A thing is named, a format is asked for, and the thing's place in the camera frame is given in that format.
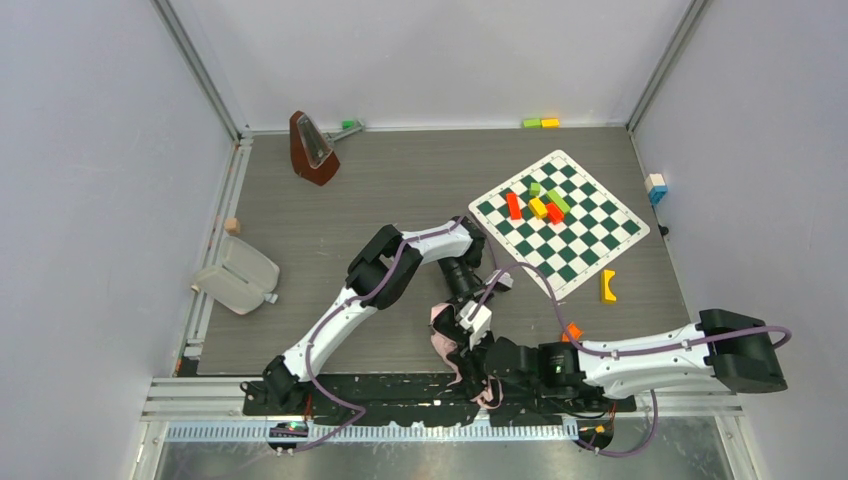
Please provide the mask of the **pink and black folding umbrella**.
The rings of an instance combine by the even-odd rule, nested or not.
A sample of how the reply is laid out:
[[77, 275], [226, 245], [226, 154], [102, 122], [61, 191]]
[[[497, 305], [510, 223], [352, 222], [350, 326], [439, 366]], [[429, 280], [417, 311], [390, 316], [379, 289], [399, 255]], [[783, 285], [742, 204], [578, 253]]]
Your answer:
[[[453, 364], [453, 352], [460, 346], [468, 346], [468, 338], [447, 338], [440, 333], [433, 330], [433, 308], [431, 308], [430, 315], [430, 341], [436, 350], [437, 354], [440, 356], [442, 361], [454, 372], [455, 378], [449, 383], [451, 387], [458, 387], [462, 392], [462, 388], [459, 385], [459, 375], [457, 371], [457, 367]], [[488, 344], [490, 347], [494, 344], [494, 336], [491, 332], [489, 332], [481, 341], [480, 344]], [[470, 402], [477, 404], [479, 407], [486, 410], [494, 410], [501, 406], [503, 401], [502, 398], [467, 398]]]

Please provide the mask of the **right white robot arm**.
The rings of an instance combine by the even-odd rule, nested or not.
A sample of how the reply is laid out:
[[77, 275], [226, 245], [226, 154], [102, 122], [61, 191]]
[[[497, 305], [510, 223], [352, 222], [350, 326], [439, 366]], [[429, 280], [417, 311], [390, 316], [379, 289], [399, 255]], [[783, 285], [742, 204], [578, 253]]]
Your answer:
[[747, 315], [708, 309], [699, 321], [665, 333], [619, 341], [560, 342], [527, 347], [495, 338], [487, 326], [434, 332], [432, 343], [472, 400], [499, 399], [503, 387], [537, 398], [592, 403], [648, 390], [717, 380], [743, 394], [781, 392], [788, 384], [777, 349], [790, 336]]

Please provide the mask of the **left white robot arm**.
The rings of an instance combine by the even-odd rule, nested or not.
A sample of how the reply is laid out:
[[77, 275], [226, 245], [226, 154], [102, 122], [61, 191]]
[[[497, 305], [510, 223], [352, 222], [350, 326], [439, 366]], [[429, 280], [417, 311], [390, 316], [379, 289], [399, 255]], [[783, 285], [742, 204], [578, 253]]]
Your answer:
[[421, 231], [382, 227], [350, 263], [344, 287], [328, 310], [263, 370], [268, 397], [282, 407], [302, 403], [308, 385], [341, 343], [364, 320], [392, 306], [420, 266], [437, 263], [452, 296], [431, 311], [432, 340], [445, 348], [446, 363], [472, 400], [490, 400], [490, 382], [469, 357], [490, 331], [491, 314], [482, 298], [488, 285], [474, 272], [485, 245], [485, 234], [465, 217]]

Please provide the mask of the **orange curved block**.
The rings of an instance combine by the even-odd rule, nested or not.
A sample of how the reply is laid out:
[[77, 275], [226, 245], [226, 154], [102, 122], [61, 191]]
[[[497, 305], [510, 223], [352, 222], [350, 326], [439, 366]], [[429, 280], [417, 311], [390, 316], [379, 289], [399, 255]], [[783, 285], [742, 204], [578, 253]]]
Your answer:
[[562, 342], [579, 341], [583, 331], [573, 322], [569, 323], [561, 336]]

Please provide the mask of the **long red block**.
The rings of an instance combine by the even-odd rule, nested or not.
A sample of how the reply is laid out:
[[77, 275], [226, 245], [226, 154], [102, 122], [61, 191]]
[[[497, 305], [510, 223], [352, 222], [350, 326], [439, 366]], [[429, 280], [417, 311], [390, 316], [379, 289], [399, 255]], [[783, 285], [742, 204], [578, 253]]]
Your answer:
[[509, 192], [505, 195], [505, 200], [510, 219], [516, 221], [522, 220], [523, 213], [517, 194]]

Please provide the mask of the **yellow block on chessboard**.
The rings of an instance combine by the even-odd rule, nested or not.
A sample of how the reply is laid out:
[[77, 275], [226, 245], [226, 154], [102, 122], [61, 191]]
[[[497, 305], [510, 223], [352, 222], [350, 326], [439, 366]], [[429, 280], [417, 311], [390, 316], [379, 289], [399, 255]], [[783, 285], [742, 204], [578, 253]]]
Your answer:
[[538, 197], [533, 197], [527, 202], [527, 206], [536, 219], [544, 219], [548, 215], [545, 203]]

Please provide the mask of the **yellow block on table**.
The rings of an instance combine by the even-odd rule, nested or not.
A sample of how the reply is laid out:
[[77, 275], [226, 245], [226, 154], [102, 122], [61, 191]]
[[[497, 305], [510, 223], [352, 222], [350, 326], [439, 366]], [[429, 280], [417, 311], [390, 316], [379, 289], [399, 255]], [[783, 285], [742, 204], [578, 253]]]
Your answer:
[[616, 276], [616, 272], [611, 269], [604, 269], [601, 273], [600, 280], [600, 299], [604, 304], [615, 304], [617, 296], [612, 290], [612, 280]]

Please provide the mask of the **green white chessboard mat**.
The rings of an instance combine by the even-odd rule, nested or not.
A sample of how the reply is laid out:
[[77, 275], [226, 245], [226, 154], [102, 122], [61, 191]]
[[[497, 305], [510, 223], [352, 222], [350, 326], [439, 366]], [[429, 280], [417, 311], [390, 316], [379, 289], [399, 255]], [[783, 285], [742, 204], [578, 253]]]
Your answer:
[[[529, 193], [541, 185], [538, 196]], [[570, 205], [560, 224], [536, 219], [527, 206], [533, 198], [551, 203], [556, 190]], [[505, 195], [517, 194], [522, 220], [511, 220]], [[562, 150], [542, 159], [472, 200], [468, 209], [516, 261], [538, 271], [531, 278], [558, 301], [604, 270], [650, 233], [649, 225]]]

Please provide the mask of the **small red block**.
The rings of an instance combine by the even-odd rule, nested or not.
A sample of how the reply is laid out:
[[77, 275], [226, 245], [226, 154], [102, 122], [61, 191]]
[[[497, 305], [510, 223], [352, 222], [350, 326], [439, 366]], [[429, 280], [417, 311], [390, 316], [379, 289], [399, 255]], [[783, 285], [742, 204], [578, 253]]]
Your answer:
[[560, 224], [564, 221], [563, 212], [553, 203], [548, 203], [546, 205], [547, 218], [548, 220], [554, 224]]

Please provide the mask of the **long green block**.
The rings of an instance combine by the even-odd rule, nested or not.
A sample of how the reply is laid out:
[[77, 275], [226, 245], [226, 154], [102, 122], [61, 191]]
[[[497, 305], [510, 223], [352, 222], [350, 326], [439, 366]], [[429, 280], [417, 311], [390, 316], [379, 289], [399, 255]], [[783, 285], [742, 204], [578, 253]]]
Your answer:
[[548, 200], [553, 203], [564, 215], [568, 214], [571, 210], [570, 205], [566, 202], [566, 200], [554, 189], [546, 191], [546, 197]]

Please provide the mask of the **brown wooden metronome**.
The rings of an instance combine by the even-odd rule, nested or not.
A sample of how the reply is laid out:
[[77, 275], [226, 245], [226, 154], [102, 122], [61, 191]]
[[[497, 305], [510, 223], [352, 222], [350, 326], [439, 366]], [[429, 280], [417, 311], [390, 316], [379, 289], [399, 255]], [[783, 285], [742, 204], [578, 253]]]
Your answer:
[[289, 127], [293, 171], [315, 185], [324, 186], [340, 168], [334, 148], [311, 118], [302, 111], [296, 111], [290, 117]]

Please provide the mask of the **blue and white block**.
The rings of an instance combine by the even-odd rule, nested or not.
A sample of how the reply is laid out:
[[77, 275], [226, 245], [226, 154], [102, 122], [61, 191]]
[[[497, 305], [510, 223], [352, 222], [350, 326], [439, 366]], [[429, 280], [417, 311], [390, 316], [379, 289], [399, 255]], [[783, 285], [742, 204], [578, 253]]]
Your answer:
[[668, 185], [664, 177], [659, 173], [649, 174], [645, 178], [645, 188], [652, 206], [658, 205], [668, 193]]

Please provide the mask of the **small wooden cube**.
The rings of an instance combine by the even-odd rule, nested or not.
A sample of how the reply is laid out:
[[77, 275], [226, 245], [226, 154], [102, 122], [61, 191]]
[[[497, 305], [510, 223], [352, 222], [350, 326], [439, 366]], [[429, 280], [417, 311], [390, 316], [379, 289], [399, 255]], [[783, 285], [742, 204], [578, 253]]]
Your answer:
[[229, 235], [238, 235], [241, 232], [241, 224], [237, 218], [228, 218], [224, 221], [224, 230]]

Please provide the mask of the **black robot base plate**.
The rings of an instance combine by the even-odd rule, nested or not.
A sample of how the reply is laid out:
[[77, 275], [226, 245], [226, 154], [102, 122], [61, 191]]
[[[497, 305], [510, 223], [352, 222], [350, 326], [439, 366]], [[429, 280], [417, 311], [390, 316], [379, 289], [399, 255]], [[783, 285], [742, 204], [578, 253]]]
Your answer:
[[[430, 374], [322, 374], [320, 384], [336, 397], [366, 409], [356, 426], [385, 426], [395, 423], [410, 427], [421, 422], [426, 427], [468, 425], [480, 412], [489, 415], [493, 426], [551, 425], [561, 415], [596, 419], [611, 409], [634, 412], [632, 397], [611, 400], [594, 387], [580, 390], [587, 397], [558, 398], [541, 394], [528, 386], [505, 384], [500, 406], [486, 410], [471, 402], [458, 386], [450, 386], [447, 373]], [[356, 411], [341, 406], [311, 383], [298, 383], [295, 391], [280, 400], [262, 380], [241, 384], [245, 393], [243, 413], [247, 416], [296, 416], [308, 414], [318, 425], [338, 426], [353, 418]]]

